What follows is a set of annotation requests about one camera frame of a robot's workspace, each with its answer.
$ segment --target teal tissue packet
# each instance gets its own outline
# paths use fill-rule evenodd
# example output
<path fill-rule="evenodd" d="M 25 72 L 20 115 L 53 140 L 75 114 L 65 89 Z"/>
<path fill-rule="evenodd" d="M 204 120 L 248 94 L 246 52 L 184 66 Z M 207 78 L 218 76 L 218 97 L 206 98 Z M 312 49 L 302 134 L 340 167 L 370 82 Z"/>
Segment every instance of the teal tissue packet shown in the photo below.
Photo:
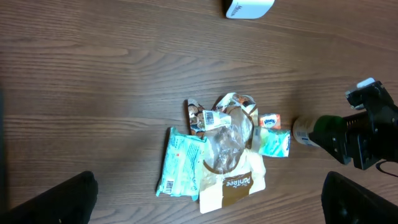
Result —
<path fill-rule="evenodd" d="M 180 134 L 171 128 L 156 196 L 161 192 L 173 197 L 192 196 L 196 201 L 203 167 L 207 138 Z"/>
<path fill-rule="evenodd" d="M 288 157 L 290 149 L 290 130 L 255 127 L 252 149 L 263 156 Z"/>

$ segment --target wooden table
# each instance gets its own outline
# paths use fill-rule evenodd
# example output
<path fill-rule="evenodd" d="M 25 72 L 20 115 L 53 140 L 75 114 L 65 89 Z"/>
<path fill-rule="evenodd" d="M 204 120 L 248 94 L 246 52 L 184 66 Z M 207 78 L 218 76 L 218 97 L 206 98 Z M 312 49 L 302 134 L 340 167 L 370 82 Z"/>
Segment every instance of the wooden table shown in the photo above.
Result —
<path fill-rule="evenodd" d="M 187 133 L 187 98 L 209 108 L 251 95 L 283 128 L 354 113 L 344 92 L 367 77 L 398 100 L 397 11 L 393 0 L 276 0 L 245 21 L 225 19 L 219 0 L 1 0 L 10 207 L 84 170 L 99 183 L 95 224 L 323 223 L 331 170 L 397 204 L 397 179 L 294 141 L 288 159 L 264 158 L 264 191 L 225 209 L 155 196 L 166 129 Z"/>

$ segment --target small orange and white box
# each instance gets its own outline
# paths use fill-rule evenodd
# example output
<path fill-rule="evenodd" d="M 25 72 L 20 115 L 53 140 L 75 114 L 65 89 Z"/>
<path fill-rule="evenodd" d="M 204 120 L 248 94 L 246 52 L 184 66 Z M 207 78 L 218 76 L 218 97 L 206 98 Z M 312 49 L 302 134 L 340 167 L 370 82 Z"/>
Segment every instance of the small orange and white box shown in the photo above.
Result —
<path fill-rule="evenodd" d="M 280 129 L 280 115 L 279 114 L 264 114 L 259 116 L 260 127 Z"/>

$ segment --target barcode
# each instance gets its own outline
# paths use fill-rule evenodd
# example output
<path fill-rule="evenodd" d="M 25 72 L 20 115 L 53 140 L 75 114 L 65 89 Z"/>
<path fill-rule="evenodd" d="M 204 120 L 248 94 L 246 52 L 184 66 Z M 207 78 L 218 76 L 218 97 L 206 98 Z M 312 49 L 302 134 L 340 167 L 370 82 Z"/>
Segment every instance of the barcode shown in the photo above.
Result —
<path fill-rule="evenodd" d="M 171 194 L 173 189 L 174 181 L 166 181 L 166 190 L 164 191 L 166 194 Z"/>
<path fill-rule="evenodd" d="M 303 131 L 297 131 L 297 136 L 298 137 L 307 137 L 307 133 L 305 133 Z"/>
<path fill-rule="evenodd" d="M 214 118 L 213 118 L 213 113 L 212 112 L 206 112 L 206 124 L 207 125 L 213 125 L 214 124 Z"/>

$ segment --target brown label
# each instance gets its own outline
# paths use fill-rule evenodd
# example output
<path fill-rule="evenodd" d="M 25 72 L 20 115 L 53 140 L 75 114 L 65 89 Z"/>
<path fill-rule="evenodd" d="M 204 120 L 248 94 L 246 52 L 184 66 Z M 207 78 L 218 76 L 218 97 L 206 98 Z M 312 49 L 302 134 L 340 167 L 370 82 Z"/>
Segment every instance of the brown label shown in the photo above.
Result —
<path fill-rule="evenodd" d="M 232 205 L 249 195 L 252 185 L 251 171 L 247 174 L 225 178 L 223 181 L 223 207 Z"/>

